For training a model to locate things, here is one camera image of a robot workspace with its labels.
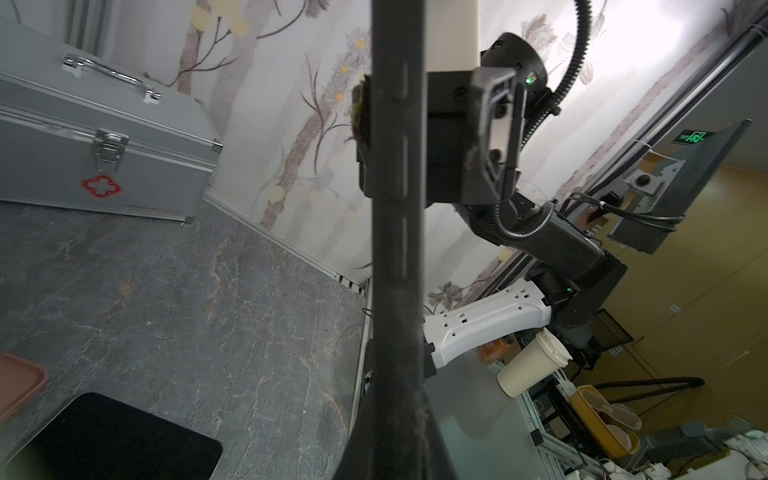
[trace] white robotic arm segment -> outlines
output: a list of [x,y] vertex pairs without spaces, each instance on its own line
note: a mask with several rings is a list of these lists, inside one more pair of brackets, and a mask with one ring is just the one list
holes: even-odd
[[533,282],[520,279],[462,308],[424,317],[424,337],[435,367],[504,335],[547,326],[551,308],[543,299]]

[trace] red cross emblem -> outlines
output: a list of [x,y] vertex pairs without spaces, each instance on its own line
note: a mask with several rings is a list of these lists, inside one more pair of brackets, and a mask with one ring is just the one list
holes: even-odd
[[120,185],[112,180],[108,175],[98,175],[93,178],[88,178],[82,181],[82,186],[85,190],[91,192],[96,198],[106,198],[110,195],[119,194]]

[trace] bolt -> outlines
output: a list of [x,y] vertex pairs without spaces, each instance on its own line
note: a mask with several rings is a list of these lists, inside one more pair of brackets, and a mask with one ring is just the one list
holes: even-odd
[[504,118],[507,114],[507,106],[504,104],[496,104],[496,109],[493,111],[494,118]]
[[453,91],[453,100],[462,104],[467,99],[467,89],[464,87],[456,88]]
[[638,187],[645,187],[650,183],[650,175],[640,175],[634,179],[634,184]]

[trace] yellow container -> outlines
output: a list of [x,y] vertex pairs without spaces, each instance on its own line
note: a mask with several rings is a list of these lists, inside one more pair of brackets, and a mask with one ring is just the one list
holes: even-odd
[[598,441],[601,447],[611,458],[621,458],[629,454],[633,454],[640,448],[640,439],[633,431],[624,430],[624,433],[629,435],[629,439],[632,443],[632,449],[627,450],[621,442],[608,430],[608,427],[600,418],[598,413],[592,408],[592,406],[584,399],[581,394],[582,391],[589,390],[590,392],[603,397],[596,388],[592,385],[582,385],[576,389],[576,393],[571,396],[571,407],[577,413],[581,421],[587,426],[594,439]]

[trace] green exit sign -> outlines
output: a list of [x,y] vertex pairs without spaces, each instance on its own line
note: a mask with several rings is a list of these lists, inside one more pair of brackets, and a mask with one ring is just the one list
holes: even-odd
[[709,138],[712,135],[715,135],[712,131],[701,131],[701,130],[683,130],[683,133],[681,133],[677,138],[672,140],[673,144],[697,144],[700,141],[702,141],[704,138]]

